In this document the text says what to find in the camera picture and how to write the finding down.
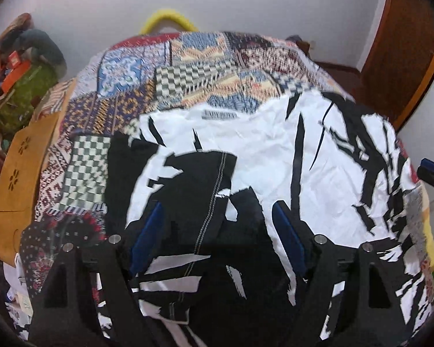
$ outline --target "metal screw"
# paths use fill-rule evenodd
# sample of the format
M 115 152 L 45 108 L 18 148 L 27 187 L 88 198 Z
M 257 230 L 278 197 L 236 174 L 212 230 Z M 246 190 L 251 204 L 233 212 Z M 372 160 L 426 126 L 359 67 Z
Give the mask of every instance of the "metal screw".
M 72 242 L 67 242 L 66 244 L 63 245 L 63 252 L 70 252 L 71 250 L 73 250 L 74 248 L 74 244 Z
M 362 248 L 365 252 L 372 252 L 373 251 L 373 245 L 371 245 L 369 242 L 366 242 L 362 245 Z
M 315 235 L 315 237 L 313 239 L 315 240 L 315 242 L 317 244 L 320 244 L 320 245 L 326 244 L 326 242 L 328 241 L 326 236 L 323 236 L 323 235 Z
M 117 244 L 120 240 L 121 240 L 121 236 L 120 236 L 120 235 L 111 235 L 111 236 L 108 238 L 108 241 L 109 241 L 111 244 Z

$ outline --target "yellow tube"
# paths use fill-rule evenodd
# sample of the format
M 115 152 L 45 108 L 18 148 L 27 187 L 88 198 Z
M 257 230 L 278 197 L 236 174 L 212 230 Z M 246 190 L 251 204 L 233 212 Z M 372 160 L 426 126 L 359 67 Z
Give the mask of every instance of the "yellow tube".
M 184 31 L 198 31 L 198 29 L 183 15 L 173 9 L 161 9 L 156 11 L 151 17 L 148 18 L 140 35 L 149 34 L 153 31 L 154 27 L 162 20 L 171 20 L 183 28 Z

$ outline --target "orange object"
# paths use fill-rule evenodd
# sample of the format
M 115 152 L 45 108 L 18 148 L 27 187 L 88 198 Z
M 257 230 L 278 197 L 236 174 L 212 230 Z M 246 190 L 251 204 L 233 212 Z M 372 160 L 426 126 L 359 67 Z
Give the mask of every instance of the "orange object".
M 34 219 L 42 162 L 59 113 L 20 130 L 0 174 L 0 259 L 14 266 L 21 234 Z
M 8 56 L 8 64 L 11 65 L 12 69 L 16 69 L 21 64 L 21 58 L 18 52 L 13 51 L 13 53 Z
M 2 90 L 3 92 L 10 91 L 11 87 L 26 73 L 30 68 L 30 61 L 22 62 L 16 69 L 13 69 L 3 80 Z

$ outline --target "checkered fabric patch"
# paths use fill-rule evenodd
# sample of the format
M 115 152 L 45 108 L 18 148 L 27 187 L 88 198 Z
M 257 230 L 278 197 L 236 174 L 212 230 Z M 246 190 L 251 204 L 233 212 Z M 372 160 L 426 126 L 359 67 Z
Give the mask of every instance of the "checkered fabric patch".
M 273 71 L 271 74 L 273 79 L 280 85 L 283 92 L 289 93 L 291 97 L 299 97 L 304 91 L 317 89 L 311 83 L 298 80 L 285 73 Z
M 173 67 L 156 68 L 156 97 L 162 101 L 185 90 L 217 73 L 227 73 L 237 69 L 232 59 L 218 62 L 181 63 Z
M 75 138 L 71 161 L 63 182 L 61 201 L 52 209 L 68 206 L 89 209 L 103 201 L 107 179 L 110 137 L 80 135 Z

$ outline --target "wooden door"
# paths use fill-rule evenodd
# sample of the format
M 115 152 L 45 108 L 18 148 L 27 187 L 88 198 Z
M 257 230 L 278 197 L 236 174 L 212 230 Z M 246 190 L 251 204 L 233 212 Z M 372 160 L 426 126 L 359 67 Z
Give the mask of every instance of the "wooden door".
M 371 106 L 400 128 L 434 76 L 434 11 L 427 0 L 387 0 L 361 73 Z

